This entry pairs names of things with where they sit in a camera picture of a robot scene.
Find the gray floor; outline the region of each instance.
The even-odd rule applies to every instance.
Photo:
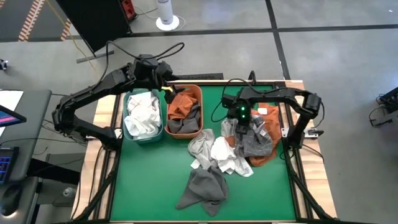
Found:
[[[145,11],[155,6],[143,0],[134,3]],[[173,3],[175,13],[187,20],[184,30],[270,27],[264,1]],[[278,27],[398,24],[394,0],[272,0],[272,5]],[[157,32],[154,20],[145,15],[132,23],[132,29]],[[375,97],[398,86],[397,36],[397,29],[280,33],[290,76],[304,80],[306,89],[317,92],[325,103],[320,144],[342,220],[396,223],[398,219],[398,128],[375,129],[368,121]],[[180,41],[185,49],[167,59],[177,75],[223,72],[225,78],[247,78],[255,70],[260,79],[283,79],[272,34],[137,37],[117,43],[134,54],[155,54]],[[67,94],[97,79],[88,63],[75,63],[81,55],[70,40],[3,43],[0,55],[13,66],[7,74],[0,73],[0,88],[50,88]],[[131,60],[116,50],[110,56],[109,71]],[[101,72],[104,59],[93,63]],[[48,118],[57,100],[53,96]],[[80,116],[90,121],[94,111],[92,104]],[[44,131],[41,135],[55,137]],[[84,152],[80,146],[39,142],[37,153],[46,146],[52,154]],[[48,215],[50,222],[50,214],[44,210],[40,215]]]

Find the green table surface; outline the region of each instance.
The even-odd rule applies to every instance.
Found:
[[[226,93],[235,94],[240,88],[228,86]],[[221,122],[211,122],[210,116],[220,102],[223,87],[201,86],[201,89],[204,129],[211,128],[217,138],[221,134]],[[163,94],[160,100],[163,118],[166,118]],[[215,119],[225,114],[226,109],[219,107]],[[189,141],[174,139],[166,132],[159,142],[138,145],[127,139],[123,141],[111,221],[295,220],[286,165],[279,157],[262,167],[253,167],[254,174],[250,177],[241,177],[235,172],[224,174],[229,187],[228,199],[221,204],[216,216],[207,215],[200,203],[183,210],[175,209],[192,170],[190,164],[194,158],[187,150]]]

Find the computer screen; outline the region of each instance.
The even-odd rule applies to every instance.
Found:
[[[26,118],[0,105],[0,128],[26,122]]]

